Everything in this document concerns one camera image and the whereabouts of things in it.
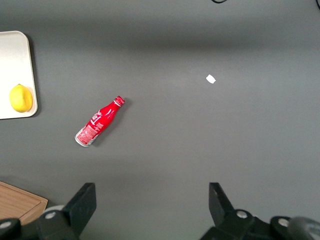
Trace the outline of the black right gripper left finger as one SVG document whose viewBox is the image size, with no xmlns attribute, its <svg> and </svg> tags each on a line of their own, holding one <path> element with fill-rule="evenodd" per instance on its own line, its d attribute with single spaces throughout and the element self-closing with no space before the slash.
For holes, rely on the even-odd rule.
<svg viewBox="0 0 320 240">
<path fill-rule="evenodd" d="M 97 207 L 96 185 L 85 183 L 58 209 L 46 210 L 36 221 L 40 240 L 78 240 Z"/>
</svg>

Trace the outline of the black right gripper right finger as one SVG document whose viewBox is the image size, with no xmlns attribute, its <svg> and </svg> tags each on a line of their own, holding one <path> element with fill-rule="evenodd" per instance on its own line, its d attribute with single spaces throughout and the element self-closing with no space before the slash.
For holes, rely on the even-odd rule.
<svg viewBox="0 0 320 240">
<path fill-rule="evenodd" d="M 209 184 L 208 206 L 214 223 L 202 240 L 257 240 L 255 218 L 248 211 L 235 209 L 221 185 Z"/>
</svg>

